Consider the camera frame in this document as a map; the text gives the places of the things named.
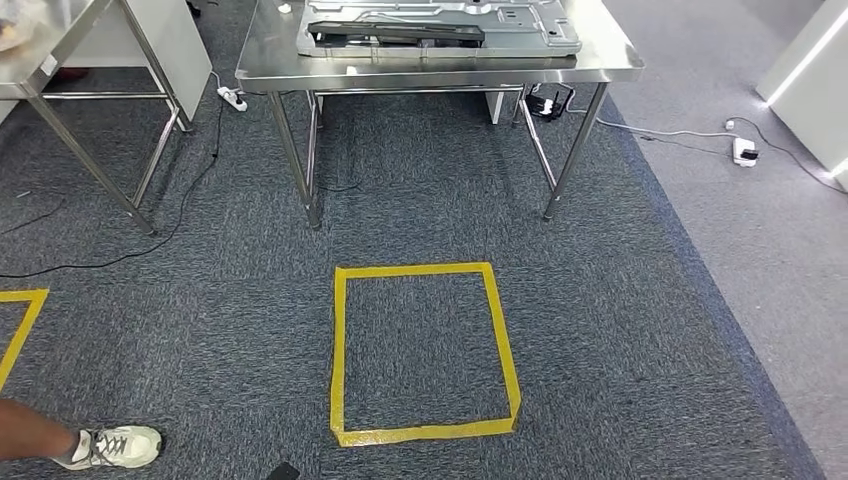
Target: gray carpet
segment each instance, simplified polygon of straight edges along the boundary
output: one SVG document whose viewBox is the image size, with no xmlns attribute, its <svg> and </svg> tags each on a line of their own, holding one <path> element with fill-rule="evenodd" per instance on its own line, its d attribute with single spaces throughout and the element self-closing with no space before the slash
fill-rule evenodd
<svg viewBox="0 0 848 480">
<path fill-rule="evenodd" d="M 611 89 L 628 124 L 714 132 L 742 115 L 823 172 L 754 91 L 822 0 L 604 2 L 648 64 Z M 722 154 L 638 141 L 822 469 L 848 479 L 848 197 L 759 141 L 745 169 L 724 153 L 729 139 L 678 140 Z"/>
<path fill-rule="evenodd" d="M 209 6 L 200 23 L 225 78 L 248 10 Z M 86 80 L 95 81 L 139 83 L 109 71 Z M 561 215 L 545 224 L 530 142 L 521 129 L 487 125 L 482 96 L 331 98 L 319 182 L 361 183 L 322 194 L 324 229 L 312 232 L 267 102 L 249 102 L 243 114 L 224 110 L 219 163 L 170 244 L 106 269 L 0 281 L 51 288 L 2 395 L 72 426 L 156 426 L 167 438 L 162 457 L 137 472 L 82 475 L 19 461 L 0 465 L 3 478 L 259 479 L 283 461 L 304 478 L 798 473 L 786 432 L 760 408 L 762 389 L 692 280 L 687 265 L 700 260 L 681 256 L 688 240 L 669 232 L 673 212 L 657 208 L 624 137 L 596 131 Z M 305 99 L 286 104 L 305 127 Z M 152 127 L 136 133 L 141 123 L 164 121 L 144 103 L 57 108 L 123 181 L 155 137 Z M 605 110 L 617 114 L 611 103 Z M 211 160 L 218 111 L 210 89 L 195 132 L 178 136 L 154 178 L 145 211 L 163 232 Z M 540 127 L 557 165 L 564 149 L 555 146 L 570 143 L 575 122 Z M 0 272 L 108 260 L 156 242 L 31 110 L 14 112 L 0 146 L 0 228 L 66 199 L 53 217 L 0 237 Z M 333 268 L 480 260 L 495 269 L 522 388 L 515 433 L 339 448 L 328 427 Z M 482 293 L 470 275 L 352 281 L 349 428 L 505 413 Z M 2 331 L 15 321 L 5 312 Z"/>
</svg>

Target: carpet floor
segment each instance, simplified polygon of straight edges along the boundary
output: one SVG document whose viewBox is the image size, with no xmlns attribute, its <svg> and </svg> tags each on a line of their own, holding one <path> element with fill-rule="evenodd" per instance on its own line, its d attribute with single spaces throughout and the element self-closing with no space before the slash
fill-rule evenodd
<svg viewBox="0 0 848 480">
<path fill-rule="evenodd" d="M 200 27 L 222 73 L 249 16 L 239 3 L 206 8 Z M 80 88 L 139 87 L 138 73 L 97 72 Z M 212 161 L 222 115 L 218 162 L 167 245 L 108 268 L 0 281 L 51 289 L 2 396 L 71 426 L 138 422 L 166 437 L 148 468 L 82 478 L 260 479 L 284 461 L 303 478 L 817 474 L 779 400 L 763 400 L 773 389 L 752 381 L 756 358 L 740 360 L 750 348 L 729 340 L 723 301 L 628 135 L 595 131 L 560 215 L 543 223 L 547 187 L 529 139 L 487 124 L 482 95 L 329 98 L 324 227 L 313 232 L 267 100 L 221 111 L 212 90 L 145 202 L 159 238 L 138 232 L 33 111 L 18 108 L 0 129 L 0 230 L 64 199 L 0 237 L 0 273 L 24 273 L 161 240 Z M 285 101 L 303 144 L 305 98 Z M 153 103 L 56 107 L 126 185 L 156 137 L 151 122 L 165 120 Z M 578 120 L 539 127 L 556 166 Z M 23 191 L 33 193 L 15 198 Z M 328 405 L 333 269 L 460 261 L 495 270 L 523 394 L 515 432 L 340 448 Z M 483 293 L 474 275 L 352 280 L 348 428 L 504 416 Z M 0 306 L 3 338 L 16 308 Z M 0 464 L 0 476 L 81 478 L 42 460 Z"/>
</svg>

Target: white sneaker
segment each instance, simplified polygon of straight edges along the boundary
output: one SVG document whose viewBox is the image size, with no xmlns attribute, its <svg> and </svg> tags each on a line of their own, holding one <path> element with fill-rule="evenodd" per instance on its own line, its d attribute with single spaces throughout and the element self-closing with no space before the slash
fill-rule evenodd
<svg viewBox="0 0 848 480">
<path fill-rule="evenodd" d="M 53 459 L 68 470 L 97 466 L 138 468 L 159 456 L 162 436 L 150 427 L 127 425 L 104 430 L 80 430 L 71 463 Z"/>
</svg>

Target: yellow tape square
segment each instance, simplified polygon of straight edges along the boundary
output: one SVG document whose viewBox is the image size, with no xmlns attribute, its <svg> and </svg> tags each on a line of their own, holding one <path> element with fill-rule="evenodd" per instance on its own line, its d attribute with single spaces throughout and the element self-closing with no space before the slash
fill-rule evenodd
<svg viewBox="0 0 848 480">
<path fill-rule="evenodd" d="M 6 384 L 6 379 L 9 378 L 12 367 L 15 366 L 15 360 L 18 359 L 18 354 L 21 353 L 26 337 L 32 330 L 36 317 L 41 312 L 48 292 L 47 289 L 0 292 L 0 303 L 29 302 L 27 311 L 24 313 L 24 319 L 18 326 L 12 341 L 9 342 L 9 348 L 3 354 L 3 359 L 0 360 L 0 390 L 3 390 L 3 385 Z"/>
<path fill-rule="evenodd" d="M 486 298 L 492 312 L 492 325 L 495 329 L 495 341 L 501 360 L 509 417 L 494 420 L 463 423 L 458 425 L 422 425 L 418 427 L 391 428 L 378 430 L 345 431 L 344 429 L 344 376 L 345 376 L 345 305 L 347 304 L 347 280 L 355 278 L 400 277 L 412 275 L 440 275 L 457 273 L 480 273 L 486 288 Z M 336 268 L 335 275 L 335 311 L 336 332 L 333 348 L 333 377 L 330 382 L 330 430 L 336 435 L 342 447 L 361 445 L 382 445 L 405 442 L 408 440 L 446 439 L 477 437 L 510 433 L 518 408 L 521 406 L 521 391 L 518 377 L 509 348 L 501 301 L 495 284 L 492 265 L 480 263 L 450 263 L 441 265 L 408 265 L 399 267 Z"/>
</svg>

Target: shoelace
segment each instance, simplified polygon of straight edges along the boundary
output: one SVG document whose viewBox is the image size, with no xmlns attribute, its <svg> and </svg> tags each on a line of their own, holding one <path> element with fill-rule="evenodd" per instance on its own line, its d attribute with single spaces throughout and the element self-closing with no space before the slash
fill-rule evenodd
<svg viewBox="0 0 848 480">
<path fill-rule="evenodd" d="M 92 441 L 91 441 L 91 453 L 92 456 L 96 456 L 101 461 L 106 463 L 107 465 L 115 466 L 114 463 L 110 462 L 108 458 L 106 458 L 107 454 L 115 455 L 124 453 L 124 448 L 127 446 L 127 437 L 109 437 L 102 431 L 92 432 Z"/>
</svg>

